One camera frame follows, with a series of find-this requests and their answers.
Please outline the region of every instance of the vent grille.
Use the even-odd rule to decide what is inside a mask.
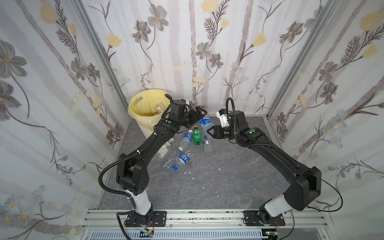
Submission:
[[[262,235],[261,229],[155,229],[152,238],[139,237],[140,230],[126,230],[131,239],[261,239],[268,238]],[[126,240],[120,230],[94,230],[90,240]]]

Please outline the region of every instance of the clear plastic bottle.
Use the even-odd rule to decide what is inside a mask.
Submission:
[[[189,155],[190,155],[190,152],[186,152],[184,153],[183,155],[181,155],[179,157],[179,159],[176,160],[176,164],[173,166],[173,169],[174,170],[177,170],[179,169],[180,165],[185,165],[189,162]]]
[[[197,126],[194,127],[193,130],[193,144],[200,145],[203,141],[201,140],[201,132]]]
[[[200,119],[200,125],[201,125],[201,128],[204,129],[204,131],[207,133],[207,137],[209,139],[213,139],[213,137],[208,134],[208,129],[213,127],[214,124],[212,123],[211,119],[207,115],[205,115],[202,119]]]
[[[192,138],[193,138],[192,130],[188,130],[188,132],[184,134],[184,137],[181,139],[181,143],[180,143],[180,147],[182,147],[184,151],[186,151],[189,148],[192,142]]]
[[[168,170],[172,168],[172,166],[176,164],[176,160],[179,159],[179,157],[183,154],[182,151],[182,147],[178,147],[177,149],[175,149],[175,151],[173,151],[173,153],[168,157],[167,161],[164,163],[163,169]]]
[[[204,152],[205,154],[212,154],[214,152],[211,140],[206,135],[204,136]]]

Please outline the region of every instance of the blue bottle label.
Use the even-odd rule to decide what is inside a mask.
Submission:
[[[184,164],[189,162],[189,157],[186,154],[181,155],[180,159],[181,159],[182,163],[184,163]]]
[[[184,137],[187,137],[187,138],[189,138],[189,140],[192,141],[192,133],[187,132],[186,134],[184,134]]]
[[[204,116],[202,119],[200,119],[200,124],[202,127],[204,127],[206,124],[212,122],[211,119],[208,116]]]

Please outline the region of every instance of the floral wallpaper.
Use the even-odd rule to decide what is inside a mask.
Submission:
[[[269,116],[285,150],[316,166],[341,193],[340,211],[324,213],[339,239],[382,239],[384,120],[384,5],[346,1],[295,76],[277,111]],[[311,204],[340,206],[323,184]]]
[[[82,0],[129,100],[162,89],[267,115],[324,0]]]
[[[128,124],[72,4],[0,3],[0,232],[80,239]]]

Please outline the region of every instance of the yellow trash bag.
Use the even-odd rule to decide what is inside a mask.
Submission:
[[[137,121],[146,138],[153,133],[153,126],[169,105],[165,94],[166,91],[151,89],[136,94],[129,102],[128,114]]]

